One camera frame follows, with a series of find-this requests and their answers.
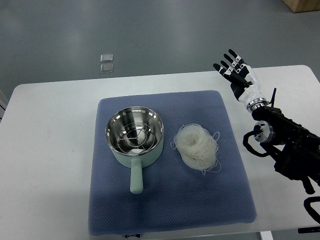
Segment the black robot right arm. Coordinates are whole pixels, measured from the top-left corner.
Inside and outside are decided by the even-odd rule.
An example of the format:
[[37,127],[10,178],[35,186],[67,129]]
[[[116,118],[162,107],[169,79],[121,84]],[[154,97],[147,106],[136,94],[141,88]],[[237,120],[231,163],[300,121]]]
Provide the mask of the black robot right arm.
[[250,101],[247,110],[257,121],[243,137],[243,146],[257,157],[274,159],[274,170],[290,180],[301,181],[307,194],[320,182],[320,138],[284,116],[274,102]]

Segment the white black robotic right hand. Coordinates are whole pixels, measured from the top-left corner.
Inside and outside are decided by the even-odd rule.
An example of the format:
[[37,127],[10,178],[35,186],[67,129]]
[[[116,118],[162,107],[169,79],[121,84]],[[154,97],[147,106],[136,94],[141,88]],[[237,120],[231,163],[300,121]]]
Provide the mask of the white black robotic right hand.
[[244,104],[246,110],[252,113],[259,107],[266,106],[268,101],[261,94],[261,86],[250,65],[232,49],[223,55],[225,60],[213,67],[230,82],[231,90],[237,101]]

